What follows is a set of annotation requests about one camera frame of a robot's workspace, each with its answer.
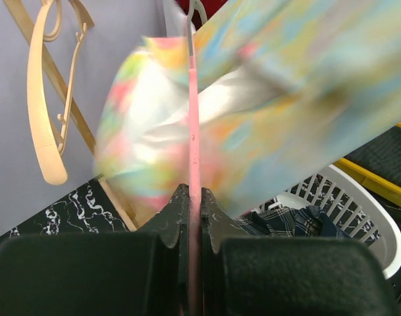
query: white object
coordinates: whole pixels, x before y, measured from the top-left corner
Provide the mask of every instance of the white object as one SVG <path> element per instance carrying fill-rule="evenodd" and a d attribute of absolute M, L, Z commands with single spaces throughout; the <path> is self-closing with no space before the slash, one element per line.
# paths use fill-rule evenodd
<path fill-rule="evenodd" d="M 401 266 L 401 232 L 399 231 L 398 225 L 393 221 L 392 217 L 386 212 L 380 203 L 345 172 L 336 168 L 334 165 L 330 165 L 318 172 L 318 174 L 321 175 L 323 179 L 320 181 L 313 199 L 311 199 L 310 190 L 313 186 L 313 183 L 315 183 L 315 179 L 317 179 L 316 174 L 311 177 L 309 184 L 306 184 L 305 182 L 299 184 L 299 188 L 306 190 L 304 197 L 302 197 L 302 194 L 300 194 L 300 191 L 303 190 L 292 190 L 291 188 L 286 192 L 279 194 L 277 196 L 278 201 L 283 206 L 292 207 L 295 209 L 301 209 L 309 205 L 315 205 L 317 202 L 317 196 L 321 193 L 326 181 L 331 182 L 331 187 L 323 198 L 320 207 L 323 207 L 327 204 L 330 205 L 327 214 L 333 223 L 336 224 L 341 216 L 345 214 L 352 201 L 354 201 L 354 203 L 358 206 L 357 209 L 340 228 L 344 230 L 350 224 L 350 222 L 356 218 L 360 210 L 362 210 L 366 214 L 365 218 L 352 231 L 352 233 L 349 233 L 349 235 L 354 237 L 365 223 L 372 221 L 374 227 L 368 233 L 366 233 L 365 236 L 360 238 L 360 242 L 365 242 L 369 236 L 371 236 L 376 230 L 379 230 L 381 237 L 371 244 L 369 249 L 371 252 L 373 252 L 374 256 L 381 264 L 385 278 L 388 279 L 392 277 Z M 332 194 L 335 188 L 338 188 L 340 191 L 333 197 L 333 199 L 330 199 L 329 196 Z M 343 207 L 340 213 L 336 216 L 331 216 L 342 196 L 344 196 L 344 198 L 345 196 L 348 198 L 345 207 Z"/>

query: pink rod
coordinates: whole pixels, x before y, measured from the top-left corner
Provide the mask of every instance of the pink rod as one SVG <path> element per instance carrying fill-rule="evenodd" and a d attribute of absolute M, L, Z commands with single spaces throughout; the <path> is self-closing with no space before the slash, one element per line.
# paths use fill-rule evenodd
<path fill-rule="evenodd" d="M 203 288 L 201 281 L 201 184 L 199 145 L 199 104 L 196 59 L 190 56 L 189 110 L 190 123 L 190 218 L 188 231 L 188 303 L 190 316 L 203 314 Z"/>

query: gray wall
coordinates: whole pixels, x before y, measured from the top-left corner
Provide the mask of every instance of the gray wall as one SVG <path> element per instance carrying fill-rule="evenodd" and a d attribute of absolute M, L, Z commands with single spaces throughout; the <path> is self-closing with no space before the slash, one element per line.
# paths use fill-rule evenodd
<path fill-rule="evenodd" d="M 140 36 L 165 36 L 180 31 L 173 17 L 172 0 L 82 0 L 95 28 L 80 50 L 76 67 L 74 98 L 95 133 L 105 98 L 120 64 L 140 43 Z M 23 0 L 36 18 L 38 0 Z M 52 29 L 55 10 L 46 30 Z M 78 25 L 68 1 L 63 0 L 63 29 L 59 38 L 47 43 L 65 81 L 76 45 Z M 28 44 L 4 2 L 0 0 L 0 235 L 41 211 L 93 177 L 92 156 L 77 129 L 70 125 L 63 155 L 68 181 L 62 186 L 44 182 L 34 152 L 26 104 Z M 57 94 L 45 77 L 45 95 L 53 119 L 63 110 Z"/>

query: laundry basket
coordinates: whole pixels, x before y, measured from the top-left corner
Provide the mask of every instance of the laundry basket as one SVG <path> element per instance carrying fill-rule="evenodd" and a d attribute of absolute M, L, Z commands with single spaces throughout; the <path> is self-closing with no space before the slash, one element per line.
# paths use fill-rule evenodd
<path fill-rule="evenodd" d="M 333 223 L 379 260 L 385 278 L 401 266 L 401 232 L 376 199 L 345 172 L 330 165 L 277 196 L 278 204 L 301 209 L 317 205 Z"/>

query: plaid fabric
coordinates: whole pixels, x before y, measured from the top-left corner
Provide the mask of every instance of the plaid fabric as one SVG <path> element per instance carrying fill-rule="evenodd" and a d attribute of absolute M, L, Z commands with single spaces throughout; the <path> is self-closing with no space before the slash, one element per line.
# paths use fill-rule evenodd
<path fill-rule="evenodd" d="M 320 207 L 314 205 L 299 210 L 276 207 L 262 213 L 252 211 L 236 222 L 251 235 L 349 238 Z"/>

